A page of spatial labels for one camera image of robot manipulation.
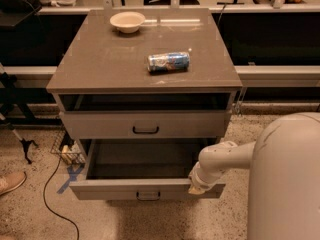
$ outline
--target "closed drawer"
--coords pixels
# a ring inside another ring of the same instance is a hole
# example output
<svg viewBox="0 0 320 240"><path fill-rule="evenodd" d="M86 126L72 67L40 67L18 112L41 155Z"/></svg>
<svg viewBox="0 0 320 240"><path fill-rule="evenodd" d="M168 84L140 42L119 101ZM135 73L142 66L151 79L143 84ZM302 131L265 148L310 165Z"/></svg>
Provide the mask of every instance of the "closed drawer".
<svg viewBox="0 0 320 240"><path fill-rule="evenodd" d="M84 179L70 184L81 200L218 198L224 184L190 195L189 172L207 139L94 140Z"/></svg>
<svg viewBox="0 0 320 240"><path fill-rule="evenodd" d="M61 113L74 139L224 136L231 112Z"/></svg>

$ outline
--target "bowl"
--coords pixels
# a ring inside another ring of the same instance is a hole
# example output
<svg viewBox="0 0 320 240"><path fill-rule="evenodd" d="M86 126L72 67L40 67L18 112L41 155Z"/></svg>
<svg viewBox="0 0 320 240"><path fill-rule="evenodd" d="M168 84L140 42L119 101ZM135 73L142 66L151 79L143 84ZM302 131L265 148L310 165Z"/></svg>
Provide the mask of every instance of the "bowl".
<svg viewBox="0 0 320 240"><path fill-rule="evenodd" d="M110 18L110 23L122 33L134 33L145 19L144 15L138 12L120 12Z"/></svg>

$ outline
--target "blue and silver can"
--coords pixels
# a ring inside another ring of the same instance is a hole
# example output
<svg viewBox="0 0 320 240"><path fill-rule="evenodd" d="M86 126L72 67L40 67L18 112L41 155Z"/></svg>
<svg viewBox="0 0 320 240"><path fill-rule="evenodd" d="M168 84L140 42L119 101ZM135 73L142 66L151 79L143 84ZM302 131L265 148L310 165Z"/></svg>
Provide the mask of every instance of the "blue and silver can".
<svg viewBox="0 0 320 240"><path fill-rule="evenodd" d="M190 56L187 52L173 52L148 56L150 73L187 70Z"/></svg>

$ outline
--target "cabinet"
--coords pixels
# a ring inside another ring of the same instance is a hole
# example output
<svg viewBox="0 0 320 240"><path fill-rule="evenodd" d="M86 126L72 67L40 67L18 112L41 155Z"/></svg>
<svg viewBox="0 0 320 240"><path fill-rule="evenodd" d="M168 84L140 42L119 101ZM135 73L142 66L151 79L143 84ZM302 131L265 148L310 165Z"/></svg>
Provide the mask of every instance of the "cabinet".
<svg viewBox="0 0 320 240"><path fill-rule="evenodd" d="M47 86L87 156L70 186L79 199L198 198L188 174L224 136L241 81L208 9L134 11L146 21L133 34L90 11ZM148 55L176 51L189 51L187 71L149 74Z"/></svg>

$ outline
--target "floor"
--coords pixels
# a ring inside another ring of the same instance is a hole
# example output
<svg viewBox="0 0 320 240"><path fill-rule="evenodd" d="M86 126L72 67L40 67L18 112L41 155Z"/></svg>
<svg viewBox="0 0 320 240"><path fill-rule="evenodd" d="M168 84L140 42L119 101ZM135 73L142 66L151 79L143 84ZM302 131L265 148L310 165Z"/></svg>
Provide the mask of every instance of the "floor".
<svg viewBox="0 0 320 240"><path fill-rule="evenodd" d="M244 106L241 116L232 116L224 140L238 145L254 141L279 116L316 109L314 104ZM13 235L18 240L77 239L75 226L50 212L43 199L44 186L59 161L51 153L59 130L18 128L26 140L39 145L30 146L33 163L29 165L13 133L0 128L0 174L25 171L28 176L21 187L0 196L0 235ZM79 201L70 188L63 188L69 179L67 167L63 162L59 165L47 186L46 201L53 211L77 225L81 240L246 239L247 170L224 175L226 187L219 199L139 202Z"/></svg>

